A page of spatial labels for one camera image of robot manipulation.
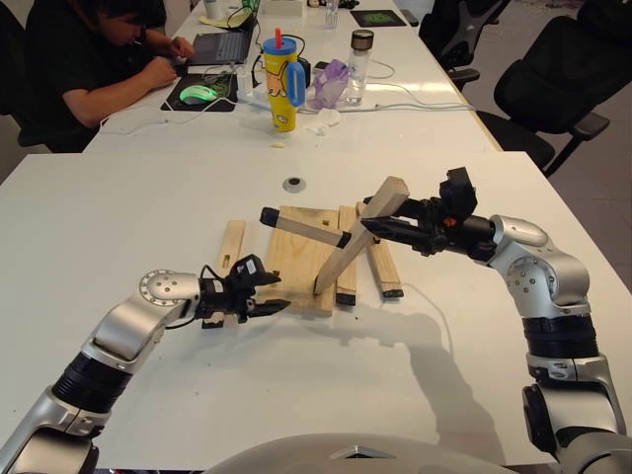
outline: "wooden block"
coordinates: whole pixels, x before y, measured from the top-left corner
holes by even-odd
[[[221,241],[219,256],[214,270],[220,277],[226,277],[235,262],[239,260],[241,246],[244,243],[246,234],[245,220],[229,220],[226,223],[226,230]],[[203,319],[201,326],[203,329],[221,327],[224,324],[224,315],[215,313],[210,318]]]
[[[391,215],[408,198],[406,183],[401,178],[389,176],[379,188],[370,203],[366,205],[361,217],[382,217]],[[325,265],[320,269],[314,283],[314,294],[321,294],[336,281],[336,278],[354,260],[361,250],[370,243],[371,234],[356,220],[351,228],[352,240],[344,249],[336,249]]]
[[[280,215],[278,210],[270,207],[264,207],[259,220],[262,224],[275,229],[286,230],[292,234],[302,235],[308,239],[341,249],[347,245],[352,237],[349,232],[339,230],[337,222],[330,222],[329,220],[323,220],[322,222],[293,220],[286,215]]]
[[[366,204],[357,203],[357,213],[362,214]],[[399,278],[395,262],[391,256],[388,243],[385,240],[373,238],[373,242],[368,244],[368,262],[373,270],[375,282],[384,298],[401,298],[404,296],[404,288]]]
[[[348,231],[357,220],[355,207],[341,205],[338,209],[338,228]],[[336,302],[338,304],[346,304],[356,306],[356,261],[349,264],[348,267],[340,274],[336,283]]]
[[[280,216],[300,222],[328,221],[338,226],[336,210],[282,206]],[[331,316],[334,288],[314,295],[314,279],[334,251],[334,247],[284,230],[275,229],[266,256],[266,270],[278,272],[279,283],[259,289],[257,298],[281,298],[291,301],[290,308]]]

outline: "white tabletop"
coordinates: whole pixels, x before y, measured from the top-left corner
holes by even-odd
[[[393,9],[391,0],[363,0],[362,9]],[[191,41],[200,33],[218,29],[198,21],[203,14],[200,2],[186,19],[177,35]],[[341,9],[338,28],[324,30],[324,9],[307,8],[303,18],[289,19],[259,15],[262,25],[261,41],[274,36],[275,27],[282,27],[287,34],[302,36],[307,41],[303,56],[312,65],[320,60],[338,58],[347,62],[351,34],[359,28],[349,10]],[[389,105],[411,103],[405,91],[384,84],[402,85],[415,96],[429,104],[462,104],[458,94],[433,56],[417,36],[417,30],[408,26],[375,28],[373,59],[390,64],[395,75],[389,79],[369,79],[362,107],[375,104]],[[246,69],[257,56],[257,48],[251,47]],[[191,68],[201,73],[204,67]],[[385,76],[388,69],[371,63],[369,75]],[[259,80],[265,77],[259,74]],[[233,113],[205,113],[160,111],[173,87],[155,91],[135,104],[130,110],[119,113],[105,124],[102,131],[88,146],[87,151],[178,151],[208,152],[216,147],[234,148],[248,141],[257,146],[269,147],[276,141],[294,152],[367,152],[376,149],[384,152],[419,151],[493,151],[497,148],[483,125],[472,112],[420,112],[382,111],[344,114],[343,121],[332,128],[325,137],[316,136],[304,128],[313,116],[299,115],[297,129],[292,133],[274,131],[270,112],[249,105],[238,105]]]
[[[414,198],[437,196],[445,171],[463,164],[477,214],[538,223],[589,269],[599,346],[632,428],[632,299],[528,158],[383,158],[271,148],[231,159],[29,156],[0,187],[0,439],[146,272],[213,263],[227,220],[247,220],[245,251],[264,257],[271,229],[258,223],[262,206],[338,208],[387,175],[404,178]],[[303,193],[281,188],[290,176],[306,180]],[[361,256],[351,311],[167,334],[97,439],[100,465],[201,469],[266,440],[319,432],[411,437],[507,464],[549,460],[526,436],[520,392],[532,380],[503,280],[463,256],[391,249],[405,283],[400,302],[380,301]]]

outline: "laptop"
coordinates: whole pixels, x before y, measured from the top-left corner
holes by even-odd
[[[196,54],[189,59],[188,65],[218,66],[246,62],[253,32],[257,26],[258,6],[259,2],[254,5],[252,13],[237,31],[197,35],[194,41]]]

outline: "yellow cup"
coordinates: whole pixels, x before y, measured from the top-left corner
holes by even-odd
[[[296,128],[296,108],[305,103],[305,69],[297,59],[293,39],[282,38],[280,47],[274,38],[264,41],[268,100],[278,131]]]

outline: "mouse pad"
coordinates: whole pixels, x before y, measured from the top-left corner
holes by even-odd
[[[357,24],[363,28],[406,26],[392,10],[352,10],[351,13]]]
[[[186,112],[203,111],[208,107],[209,103],[188,106],[180,100],[180,93],[189,86],[194,85],[206,86],[215,91],[219,97],[225,97],[232,102],[237,102],[237,76],[235,74],[189,74],[180,79],[180,82],[176,85],[176,88],[171,92],[167,98],[167,102],[162,105],[160,110]],[[226,101],[219,101],[208,107],[206,112],[233,112],[234,110],[235,106],[232,104]]]

